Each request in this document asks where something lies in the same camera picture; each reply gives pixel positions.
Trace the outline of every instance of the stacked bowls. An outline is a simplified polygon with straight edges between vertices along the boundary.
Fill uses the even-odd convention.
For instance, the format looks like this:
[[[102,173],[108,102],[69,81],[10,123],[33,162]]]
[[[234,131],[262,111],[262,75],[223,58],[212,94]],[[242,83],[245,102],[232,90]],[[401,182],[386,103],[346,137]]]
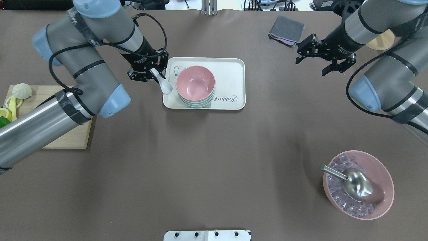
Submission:
[[[203,66],[190,66],[177,77],[175,82],[180,99],[192,108],[202,108],[214,98],[215,77]]]

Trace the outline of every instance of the brown table surface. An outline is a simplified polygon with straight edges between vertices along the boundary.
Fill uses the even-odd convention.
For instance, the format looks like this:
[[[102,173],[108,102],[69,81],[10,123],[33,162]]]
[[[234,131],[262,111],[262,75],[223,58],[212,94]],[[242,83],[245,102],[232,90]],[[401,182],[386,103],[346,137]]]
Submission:
[[[55,83],[31,37],[64,14],[0,11],[0,99],[11,84]],[[151,14],[165,27],[170,57],[242,59],[245,107],[168,109],[154,82],[129,80],[129,64],[100,47],[131,104],[96,118],[86,150],[40,150],[0,177],[0,240],[154,241],[167,230],[198,229],[247,229],[258,241],[427,240],[427,147],[391,120],[356,109],[345,95],[352,72],[379,52],[364,47],[346,73],[322,77],[328,62],[296,65],[296,48],[268,38],[278,15],[306,23],[304,37],[321,39],[339,16]],[[161,48],[158,26],[149,18],[139,22]],[[74,84],[64,67],[55,70]],[[427,89],[427,76],[415,82]],[[388,168],[395,200],[385,216],[357,220],[326,198],[319,166],[347,150],[368,152]]]

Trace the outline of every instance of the metal scoop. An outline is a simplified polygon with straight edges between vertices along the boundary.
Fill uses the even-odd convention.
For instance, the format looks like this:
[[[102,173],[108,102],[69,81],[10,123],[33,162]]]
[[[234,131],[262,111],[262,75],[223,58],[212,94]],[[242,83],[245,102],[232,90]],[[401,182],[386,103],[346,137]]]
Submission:
[[[383,189],[358,169],[349,168],[340,173],[326,165],[321,165],[321,170],[342,179],[345,192],[356,201],[377,204],[385,197]]]

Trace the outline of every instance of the wooden cutting board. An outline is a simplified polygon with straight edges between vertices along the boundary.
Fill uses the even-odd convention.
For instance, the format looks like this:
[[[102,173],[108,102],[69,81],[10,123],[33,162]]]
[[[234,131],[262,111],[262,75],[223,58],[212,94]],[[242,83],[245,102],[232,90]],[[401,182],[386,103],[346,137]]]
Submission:
[[[9,87],[5,101],[12,95],[12,88]],[[40,103],[63,89],[59,85],[31,85],[33,95],[24,100],[21,107],[16,110],[17,117],[21,117],[34,110]],[[86,149],[88,145],[89,132],[91,130],[92,119],[84,125],[79,125],[68,133],[59,137],[55,141],[46,145],[44,148],[49,149]]]

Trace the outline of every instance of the green bowl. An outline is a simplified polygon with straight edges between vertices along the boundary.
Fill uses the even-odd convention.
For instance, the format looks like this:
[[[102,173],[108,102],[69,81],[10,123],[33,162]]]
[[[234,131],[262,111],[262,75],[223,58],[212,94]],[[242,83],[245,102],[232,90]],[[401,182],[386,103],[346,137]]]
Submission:
[[[185,100],[183,97],[181,97],[180,95],[178,95],[178,96],[184,102],[184,104],[186,104],[192,108],[202,108],[202,107],[208,105],[209,103],[211,103],[211,101],[214,99],[214,94],[215,94],[215,91],[212,93],[212,95],[208,99],[205,99],[201,102],[189,102],[189,101]]]

